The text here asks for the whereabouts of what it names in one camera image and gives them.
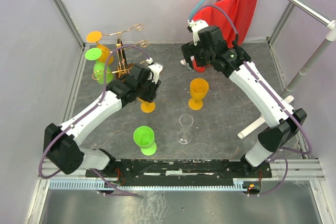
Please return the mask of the gold wire wine glass rack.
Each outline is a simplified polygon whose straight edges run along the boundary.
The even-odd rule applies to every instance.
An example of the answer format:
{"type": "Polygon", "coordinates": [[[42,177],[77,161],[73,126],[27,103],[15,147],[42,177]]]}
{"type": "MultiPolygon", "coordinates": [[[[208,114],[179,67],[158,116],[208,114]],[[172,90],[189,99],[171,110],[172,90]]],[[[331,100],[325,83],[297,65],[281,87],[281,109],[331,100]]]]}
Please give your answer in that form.
{"type": "MultiPolygon", "coordinates": [[[[127,33],[133,29],[135,29],[136,31],[142,31],[144,28],[143,24],[135,24],[132,27],[130,27],[129,29],[126,30],[122,30],[122,31],[118,31],[115,33],[109,33],[109,34],[103,34],[103,36],[105,37],[111,37],[111,36],[116,36],[116,48],[120,48],[121,46],[123,46],[123,42],[122,42],[122,34],[123,33],[127,33]]],[[[116,52],[117,56],[116,59],[118,61],[117,63],[117,68],[115,71],[112,71],[113,75],[115,75],[117,78],[127,74],[130,72],[131,67],[133,66],[133,63],[128,63],[126,55],[125,55],[125,50],[130,49],[130,47],[126,47],[124,49],[120,49],[116,52]]]]}

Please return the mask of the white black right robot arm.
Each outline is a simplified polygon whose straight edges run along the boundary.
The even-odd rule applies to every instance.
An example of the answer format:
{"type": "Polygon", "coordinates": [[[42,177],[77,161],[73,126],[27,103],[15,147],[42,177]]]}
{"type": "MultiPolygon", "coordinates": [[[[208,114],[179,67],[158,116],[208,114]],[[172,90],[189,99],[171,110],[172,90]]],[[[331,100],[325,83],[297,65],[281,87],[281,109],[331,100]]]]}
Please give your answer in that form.
{"type": "Polygon", "coordinates": [[[181,50],[189,67],[211,65],[221,72],[250,98],[268,125],[258,134],[256,144],[241,158],[241,173],[253,177],[262,162],[302,129],[307,114],[303,109],[294,109],[267,83],[248,53],[238,45],[238,36],[229,47],[217,26],[199,20],[187,28],[193,40],[181,50]]]}

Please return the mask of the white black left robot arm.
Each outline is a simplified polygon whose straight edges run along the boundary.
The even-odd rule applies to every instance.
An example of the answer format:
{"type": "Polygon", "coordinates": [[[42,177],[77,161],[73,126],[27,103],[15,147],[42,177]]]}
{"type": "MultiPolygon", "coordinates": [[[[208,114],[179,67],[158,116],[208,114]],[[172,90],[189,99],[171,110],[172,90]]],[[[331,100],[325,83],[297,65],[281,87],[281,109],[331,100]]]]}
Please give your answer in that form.
{"type": "Polygon", "coordinates": [[[130,73],[111,81],[96,100],[72,119],[61,125],[49,124],[44,132],[43,157],[66,175],[79,168],[93,168],[104,177],[112,176],[116,171],[113,156],[81,145],[105,119],[137,98],[153,102],[161,84],[162,70],[163,65],[158,62],[149,66],[136,63],[130,73]]]}

